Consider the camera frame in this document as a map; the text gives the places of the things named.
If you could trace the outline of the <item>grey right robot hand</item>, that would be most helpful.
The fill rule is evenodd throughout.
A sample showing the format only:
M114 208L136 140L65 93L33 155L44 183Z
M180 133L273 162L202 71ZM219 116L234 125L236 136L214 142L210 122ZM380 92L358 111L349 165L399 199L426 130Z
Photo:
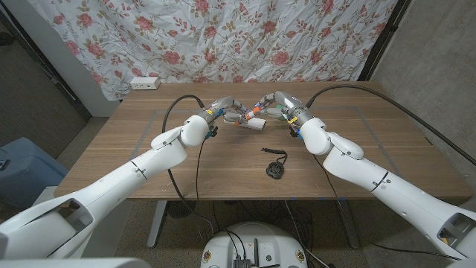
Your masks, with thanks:
M272 118L284 118L290 124L303 125L313 119L304 104L289 93L276 91L265 95L253 109L255 115L268 115Z

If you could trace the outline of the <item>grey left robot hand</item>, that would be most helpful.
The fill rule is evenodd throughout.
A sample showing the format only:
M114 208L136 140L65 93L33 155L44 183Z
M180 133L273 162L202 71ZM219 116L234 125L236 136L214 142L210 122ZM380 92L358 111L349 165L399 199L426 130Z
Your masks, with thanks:
M225 121L246 124L248 119L245 117L248 109L238 100L231 96L215 100L208 107L205 107L198 116L207 121L208 124L213 123L219 116L222 116Z

